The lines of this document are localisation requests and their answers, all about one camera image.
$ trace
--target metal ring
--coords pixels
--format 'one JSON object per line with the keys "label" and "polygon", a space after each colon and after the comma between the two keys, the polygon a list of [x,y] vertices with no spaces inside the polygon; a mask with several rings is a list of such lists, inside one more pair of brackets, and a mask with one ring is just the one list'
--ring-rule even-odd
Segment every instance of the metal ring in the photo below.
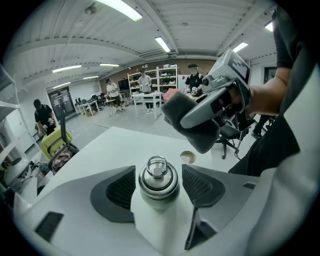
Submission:
{"label": "metal ring", "polygon": [[151,176],[153,176],[153,173],[150,170],[149,165],[150,165],[150,162],[151,162],[152,159],[161,159],[163,161],[163,163],[164,163],[164,170],[161,169],[161,171],[162,171],[162,173],[165,173],[167,171],[167,168],[168,168],[167,160],[163,156],[161,156],[161,155],[151,156],[149,158],[148,162],[146,162],[146,170]]}

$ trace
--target gray sponge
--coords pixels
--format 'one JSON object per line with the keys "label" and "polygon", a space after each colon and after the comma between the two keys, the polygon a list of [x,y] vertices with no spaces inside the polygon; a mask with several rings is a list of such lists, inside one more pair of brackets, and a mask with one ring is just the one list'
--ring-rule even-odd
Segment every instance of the gray sponge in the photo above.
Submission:
{"label": "gray sponge", "polygon": [[191,145],[201,154],[208,152],[215,144],[220,134],[220,126],[214,120],[209,120],[191,129],[181,126],[181,118],[197,103],[187,95],[178,91],[163,106],[164,120],[184,135]]}

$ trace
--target round hole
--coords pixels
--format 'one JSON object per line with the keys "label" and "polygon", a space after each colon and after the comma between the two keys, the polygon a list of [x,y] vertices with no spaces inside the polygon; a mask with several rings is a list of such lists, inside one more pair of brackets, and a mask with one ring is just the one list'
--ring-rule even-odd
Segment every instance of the round hole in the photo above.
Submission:
{"label": "round hole", "polygon": [[197,159],[195,153],[191,151],[183,151],[180,154],[180,158],[185,164],[193,164]]}

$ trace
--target fluorescent light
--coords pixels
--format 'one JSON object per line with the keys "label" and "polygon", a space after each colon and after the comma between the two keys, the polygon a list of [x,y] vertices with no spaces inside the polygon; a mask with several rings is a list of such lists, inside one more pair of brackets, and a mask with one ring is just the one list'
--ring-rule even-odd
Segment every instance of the fluorescent light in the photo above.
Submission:
{"label": "fluorescent light", "polygon": [[267,25],[265,25],[265,28],[271,32],[274,31],[274,25],[272,24],[272,21],[270,21]]}
{"label": "fluorescent light", "polygon": [[84,77],[83,79],[91,79],[91,78],[98,78],[98,77],[99,77],[98,75],[95,75],[95,76]]}
{"label": "fluorescent light", "polygon": [[236,48],[233,49],[233,51],[236,53],[236,52],[239,52],[242,48],[245,48],[248,44],[245,43],[245,42],[242,42],[240,43]]}
{"label": "fluorescent light", "polygon": [[164,49],[164,51],[165,51],[166,53],[171,52],[170,49],[169,49],[169,47],[168,47],[168,45],[165,43],[165,41],[162,39],[161,36],[156,37],[155,40],[156,40],[156,41],[158,42],[158,44]]}
{"label": "fluorescent light", "polygon": [[103,64],[103,63],[101,63],[100,66],[119,67],[118,64]]}
{"label": "fluorescent light", "polygon": [[65,85],[69,85],[69,84],[71,84],[71,82],[66,82],[66,83],[57,85],[57,86],[53,87],[52,89],[55,89],[55,88],[58,88],[58,87],[61,87],[61,86],[65,86]]}
{"label": "fluorescent light", "polygon": [[116,9],[120,13],[127,15],[130,19],[134,20],[135,22],[142,19],[142,15],[138,13],[135,9],[131,8],[125,2],[121,0],[96,0],[100,3],[103,3],[107,6],[110,6],[113,9]]}
{"label": "fluorescent light", "polygon": [[64,70],[71,70],[71,69],[76,69],[76,68],[81,68],[82,65],[76,65],[76,66],[66,66],[63,68],[58,68],[55,70],[52,70],[52,73],[56,73],[56,72],[60,72],[60,71],[64,71]]}

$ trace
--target glass door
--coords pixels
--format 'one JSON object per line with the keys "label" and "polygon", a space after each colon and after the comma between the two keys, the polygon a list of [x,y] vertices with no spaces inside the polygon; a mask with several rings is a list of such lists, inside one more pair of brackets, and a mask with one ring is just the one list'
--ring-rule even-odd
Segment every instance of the glass door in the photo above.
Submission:
{"label": "glass door", "polygon": [[53,112],[60,123],[61,111],[65,111],[65,117],[76,113],[75,106],[72,102],[69,87],[48,93]]}

